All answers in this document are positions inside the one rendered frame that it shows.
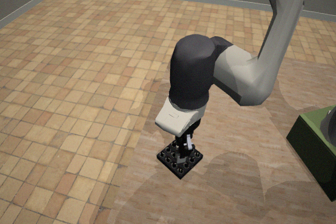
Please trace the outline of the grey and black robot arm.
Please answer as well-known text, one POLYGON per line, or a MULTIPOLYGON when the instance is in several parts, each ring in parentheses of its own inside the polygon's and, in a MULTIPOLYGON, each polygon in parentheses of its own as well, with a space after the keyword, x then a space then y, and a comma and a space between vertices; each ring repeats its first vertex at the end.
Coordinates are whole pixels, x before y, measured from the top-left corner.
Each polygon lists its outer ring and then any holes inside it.
POLYGON ((240 106, 261 105, 270 96, 306 0, 269 1, 273 16, 258 56, 218 36, 192 34, 176 43, 158 127, 181 137, 204 116, 213 84, 240 106))

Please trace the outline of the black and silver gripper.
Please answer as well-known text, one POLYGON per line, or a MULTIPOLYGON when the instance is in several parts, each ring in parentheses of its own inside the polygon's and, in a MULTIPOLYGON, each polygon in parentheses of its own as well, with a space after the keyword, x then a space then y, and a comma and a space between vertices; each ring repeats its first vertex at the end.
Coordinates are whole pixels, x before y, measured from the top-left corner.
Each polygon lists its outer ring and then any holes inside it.
POLYGON ((177 158, 176 162, 184 163, 186 162, 186 157, 190 156, 195 145, 191 143, 191 138, 193 137, 194 130, 199 126, 201 119, 193 123, 181 137, 175 136, 176 141, 176 153, 175 157, 177 158))

